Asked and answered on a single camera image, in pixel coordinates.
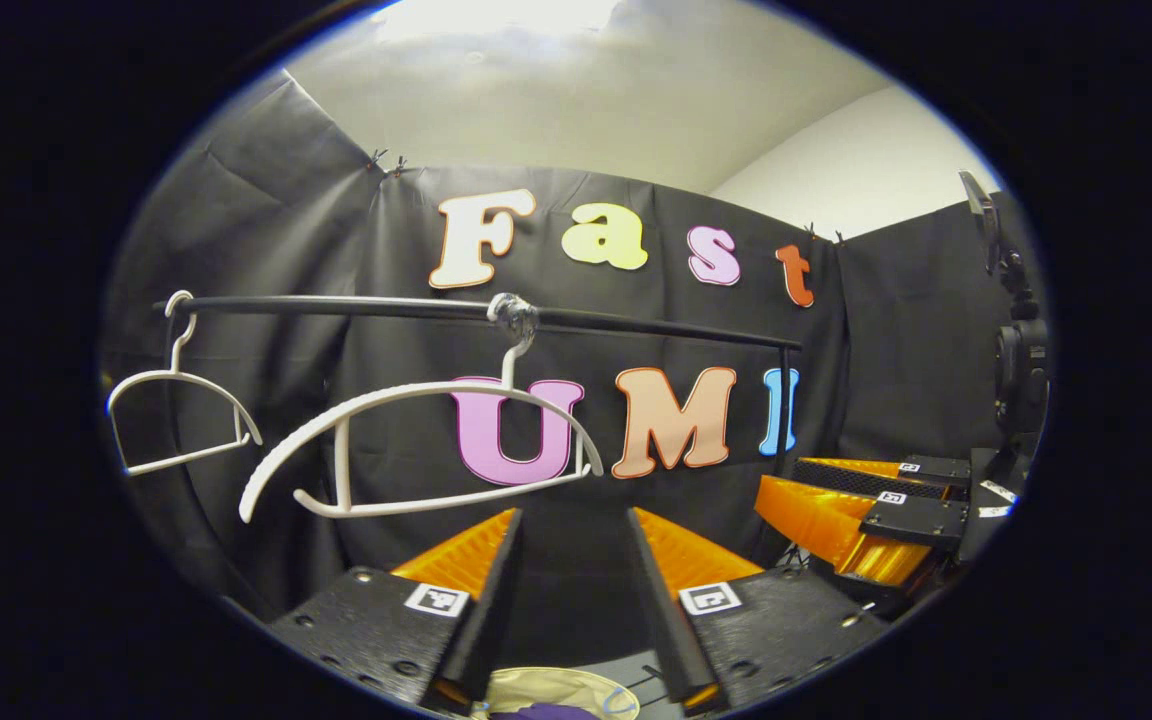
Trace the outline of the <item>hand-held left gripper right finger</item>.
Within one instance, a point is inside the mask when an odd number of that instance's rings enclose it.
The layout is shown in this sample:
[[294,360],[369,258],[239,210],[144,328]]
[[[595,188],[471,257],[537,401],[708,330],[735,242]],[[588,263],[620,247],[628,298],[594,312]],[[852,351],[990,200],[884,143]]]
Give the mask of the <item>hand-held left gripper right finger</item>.
[[761,569],[653,511],[630,509],[626,524],[666,694],[685,714],[776,700],[890,629],[805,569]]

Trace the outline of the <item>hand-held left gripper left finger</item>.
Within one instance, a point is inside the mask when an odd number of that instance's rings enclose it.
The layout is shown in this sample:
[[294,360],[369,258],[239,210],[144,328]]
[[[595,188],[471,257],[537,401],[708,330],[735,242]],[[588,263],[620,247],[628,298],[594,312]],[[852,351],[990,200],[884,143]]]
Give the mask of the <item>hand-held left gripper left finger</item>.
[[498,511],[392,571],[349,568],[268,629],[385,700],[468,714],[495,669],[522,548],[524,511]]

